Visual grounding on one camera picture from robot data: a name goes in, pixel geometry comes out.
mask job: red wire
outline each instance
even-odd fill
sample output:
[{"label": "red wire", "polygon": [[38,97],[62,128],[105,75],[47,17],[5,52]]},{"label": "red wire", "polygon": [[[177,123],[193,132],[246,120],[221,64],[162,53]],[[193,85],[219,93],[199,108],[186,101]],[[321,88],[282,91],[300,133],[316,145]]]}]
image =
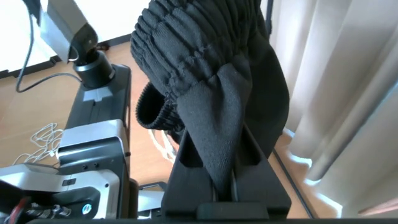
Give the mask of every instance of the red wire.
[{"label": "red wire", "polygon": [[8,221],[8,224],[15,224],[15,219],[16,216],[18,214],[20,214],[21,210],[24,209],[24,206],[26,204],[27,201],[27,197],[22,198],[19,203],[17,204],[17,206],[14,207],[14,209],[12,209],[12,212],[10,214],[10,219]]}]

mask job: beige curtain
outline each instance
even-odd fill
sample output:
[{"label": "beige curtain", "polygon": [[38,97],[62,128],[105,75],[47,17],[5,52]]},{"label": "beige curtain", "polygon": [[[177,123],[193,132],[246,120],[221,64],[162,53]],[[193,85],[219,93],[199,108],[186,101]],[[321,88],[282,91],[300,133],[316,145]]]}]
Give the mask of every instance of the beige curtain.
[{"label": "beige curtain", "polygon": [[396,0],[274,2],[289,151],[312,160],[307,178],[320,180],[316,189],[343,206],[342,217],[398,197],[397,9]]}]

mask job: tangled white cable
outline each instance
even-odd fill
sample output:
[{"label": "tangled white cable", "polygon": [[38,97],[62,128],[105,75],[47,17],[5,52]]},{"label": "tangled white cable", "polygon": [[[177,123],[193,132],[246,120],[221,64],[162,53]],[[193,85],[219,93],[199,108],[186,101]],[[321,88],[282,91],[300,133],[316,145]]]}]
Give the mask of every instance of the tangled white cable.
[{"label": "tangled white cable", "polygon": [[55,156],[63,133],[62,129],[55,130],[57,126],[57,123],[51,123],[33,134],[30,141],[40,149],[33,154],[23,153],[19,155],[12,165],[15,165],[22,156],[27,156],[23,162],[33,163],[39,162],[47,156]]},{"label": "tangled white cable", "polygon": [[163,139],[163,143],[164,143],[165,147],[161,146],[157,142],[157,140],[155,138],[155,130],[150,129],[150,130],[148,130],[148,132],[149,132],[150,138],[154,142],[157,150],[159,150],[162,153],[163,158],[167,159],[168,161],[170,161],[171,163],[174,164],[175,156],[177,155],[177,152],[174,149],[172,143],[170,142],[169,137],[167,137],[166,132],[161,131],[162,139]]}]

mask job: wooden floor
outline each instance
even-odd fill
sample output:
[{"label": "wooden floor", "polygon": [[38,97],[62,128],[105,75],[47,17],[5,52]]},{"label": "wooden floor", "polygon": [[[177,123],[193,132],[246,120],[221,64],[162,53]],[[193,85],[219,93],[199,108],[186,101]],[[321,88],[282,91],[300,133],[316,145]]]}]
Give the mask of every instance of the wooden floor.
[{"label": "wooden floor", "polygon": [[[148,79],[131,57],[129,43],[111,47],[106,54],[112,63],[124,64],[131,68],[131,108],[135,108]],[[58,63],[53,68],[27,75],[24,77],[22,87],[58,72],[73,73],[72,65]],[[70,77],[52,78],[25,93],[16,93],[15,85],[15,78],[0,79],[0,152],[2,152],[0,167],[11,165],[22,153],[33,153],[38,150],[29,139],[45,125],[58,123],[58,128],[64,128],[78,89],[78,82]],[[148,131],[133,119],[134,109],[131,113],[131,177],[140,184],[167,181],[172,164],[163,159],[150,140]],[[277,144],[281,148],[281,156],[287,162],[289,161],[283,153],[283,148],[289,142],[288,136],[282,136]],[[54,164],[56,158],[48,157],[42,163]],[[271,155],[269,163],[292,199],[289,218],[308,218],[275,155]],[[324,206],[322,209],[330,210],[324,203],[320,204]]]}]

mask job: white wall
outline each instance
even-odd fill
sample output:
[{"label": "white wall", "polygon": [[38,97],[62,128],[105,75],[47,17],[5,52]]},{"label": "white wall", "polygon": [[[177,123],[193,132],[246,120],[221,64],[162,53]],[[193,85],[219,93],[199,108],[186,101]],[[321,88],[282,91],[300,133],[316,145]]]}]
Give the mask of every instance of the white wall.
[{"label": "white wall", "polygon": [[[75,0],[99,41],[130,34],[150,0]],[[0,71],[22,67],[29,46],[29,18],[22,0],[0,0]],[[35,44],[28,66],[47,61],[55,52],[40,38],[34,24]]]}]

